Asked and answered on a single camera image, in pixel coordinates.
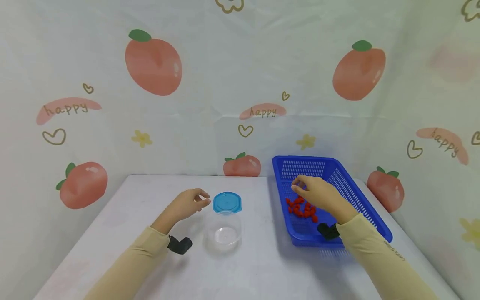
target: flower illustration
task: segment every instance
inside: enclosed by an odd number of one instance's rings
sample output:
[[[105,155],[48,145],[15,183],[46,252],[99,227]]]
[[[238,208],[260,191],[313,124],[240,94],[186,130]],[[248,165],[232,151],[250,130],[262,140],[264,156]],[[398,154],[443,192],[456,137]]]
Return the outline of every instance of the flower illustration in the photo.
[[[473,242],[475,248],[480,251],[480,219],[475,219],[469,223],[467,219],[460,218],[460,224],[465,228],[465,233],[462,234],[462,239],[466,242]]]
[[[306,147],[312,148],[315,146],[315,137],[305,134],[302,140],[297,141],[297,145],[301,146],[301,150],[305,150]]]
[[[152,144],[150,135],[148,133],[141,133],[140,130],[135,130],[135,136],[132,136],[132,141],[139,142],[142,148],[145,147],[145,144]]]
[[[224,13],[239,12],[243,9],[243,0],[215,0]]]
[[[476,18],[480,19],[480,0],[477,0],[477,4],[473,2],[474,0],[467,0],[462,6],[461,12],[465,22],[473,21]]]

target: yellow flower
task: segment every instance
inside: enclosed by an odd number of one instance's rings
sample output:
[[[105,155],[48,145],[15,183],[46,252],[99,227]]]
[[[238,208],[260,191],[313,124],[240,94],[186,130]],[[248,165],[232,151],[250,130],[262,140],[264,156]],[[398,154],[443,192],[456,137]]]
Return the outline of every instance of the yellow flower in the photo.
[[[470,224],[467,219],[460,218],[460,224],[465,228],[465,233],[462,234],[462,239],[466,242],[473,242],[475,248],[480,251],[480,219],[475,219]]]
[[[302,140],[298,140],[297,144],[301,146],[301,150],[305,150],[306,147],[312,148],[315,146],[315,137],[305,134]]]
[[[132,136],[132,141],[139,142],[140,147],[143,148],[145,147],[145,144],[149,144],[149,145],[152,144],[152,141],[150,140],[150,136],[148,135],[148,133],[141,133],[140,130],[135,130],[135,135],[136,136]]]

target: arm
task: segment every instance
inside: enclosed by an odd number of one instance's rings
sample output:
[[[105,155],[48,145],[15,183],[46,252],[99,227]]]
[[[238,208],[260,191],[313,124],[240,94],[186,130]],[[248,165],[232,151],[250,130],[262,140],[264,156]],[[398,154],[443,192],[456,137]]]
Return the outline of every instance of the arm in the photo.
[[[210,204],[209,199],[202,200],[199,195],[210,197],[201,189],[181,192],[120,255],[84,300],[132,300],[145,279],[165,259],[172,227]]]
[[[363,266],[383,300],[438,299],[405,258],[362,214],[336,228],[345,248]]]
[[[165,259],[168,235],[147,227],[103,274],[85,300],[132,300],[150,273]]]
[[[292,190],[335,217],[345,248],[363,266],[383,300],[438,299],[405,258],[334,186],[319,177],[299,175]]]

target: table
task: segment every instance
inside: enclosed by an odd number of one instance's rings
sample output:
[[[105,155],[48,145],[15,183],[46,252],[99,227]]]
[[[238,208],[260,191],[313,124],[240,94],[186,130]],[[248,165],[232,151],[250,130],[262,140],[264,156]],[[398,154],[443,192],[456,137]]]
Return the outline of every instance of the table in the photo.
[[[355,182],[391,229],[392,245],[441,299],[458,300],[365,184]],[[241,245],[228,255],[212,254],[205,247],[203,223],[214,213],[210,205],[173,228],[171,234],[179,240],[192,239],[192,248],[185,255],[169,253],[135,299],[380,299],[351,256],[329,257],[315,248],[292,245],[274,178],[130,175],[34,300],[83,299],[179,192],[196,187],[212,197],[225,191],[242,197]]]

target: blue lid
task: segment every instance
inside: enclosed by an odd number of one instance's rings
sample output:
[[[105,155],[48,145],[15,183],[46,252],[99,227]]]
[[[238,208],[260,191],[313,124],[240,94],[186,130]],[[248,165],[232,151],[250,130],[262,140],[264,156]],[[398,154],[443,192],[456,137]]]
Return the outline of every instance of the blue lid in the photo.
[[[241,211],[241,198],[234,192],[221,192],[213,198],[213,210],[217,213]]]

